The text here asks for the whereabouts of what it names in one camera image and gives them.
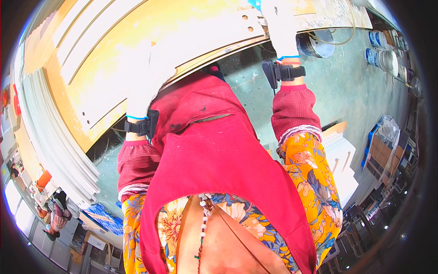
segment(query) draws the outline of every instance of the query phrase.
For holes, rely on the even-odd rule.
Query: white glove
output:
[[[126,116],[142,120],[159,89],[175,75],[176,70],[160,56],[154,55],[154,47],[143,40],[134,49],[124,49],[121,65],[127,81]]]
[[[299,57],[297,49],[297,23],[291,4],[285,0],[262,0],[261,12],[268,23],[269,36],[277,58]]]

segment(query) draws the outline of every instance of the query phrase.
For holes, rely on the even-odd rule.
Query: gray floor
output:
[[[351,29],[337,29],[335,41],[347,40]],[[368,31],[357,29],[353,39],[345,45],[335,46],[334,54],[327,59],[302,56],[302,65],[306,68],[305,82],[316,95],[314,112],[320,117],[321,125],[334,121],[347,121],[345,138],[356,148],[351,168],[360,184],[352,200],[359,199],[371,191],[375,183],[368,170],[362,170],[366,136],[381,115],[394,116],[400,128],[404,127],[407,109],[407,88],[381,69],[368,65],[364,57],[367,47],[371,48]],[[265,49],[254,46],[224,58],[218,63],[225,80],[244,106],[256,130],[261,144],[275,154],[277,140],[271,127],[273,90],[261,69],[260,62],[275,57],[270,43],[263,44]],[[113,149],[99,165],[101,175],[98,194],[99,200],[115,214],[121,216],[117,201],[116,171],[117,153]]]

